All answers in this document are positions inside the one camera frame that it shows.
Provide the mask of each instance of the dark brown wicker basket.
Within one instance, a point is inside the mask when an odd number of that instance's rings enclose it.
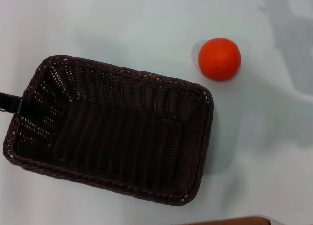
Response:
[[[211,93],[175,78],[70,56],[39,65],[3,153],[15,165],[169,205],[196,195],[213,118]]]

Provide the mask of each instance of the rectangular basket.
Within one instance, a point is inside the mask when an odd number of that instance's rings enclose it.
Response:
[[[168,205],[195,197],[213,118],[203,86],[58,55],[43,60],[21,100],[33,111],[10,123],[3,153],[12,164]]]

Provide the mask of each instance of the wicker basket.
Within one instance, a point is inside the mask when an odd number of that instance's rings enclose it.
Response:
[[[3,153],[15,165],[168,205],[196,195],[213,118],[197,84],[70,56],[39,65],[12,112]]]

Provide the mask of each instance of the orange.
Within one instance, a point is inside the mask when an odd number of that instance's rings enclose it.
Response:
[[[216,81],[225,81],[237,73],[240,52],[233,41],[227,38],[214,38],[200,49],[198,63],[204,76]]]

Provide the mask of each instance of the woven pattern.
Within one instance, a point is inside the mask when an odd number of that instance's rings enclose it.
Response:
[[[195,197],[213,118],[206,88],[53,56],[39,65],[23,99],[46,115],[14,115],[3,147],[11,163],[158,203]]]

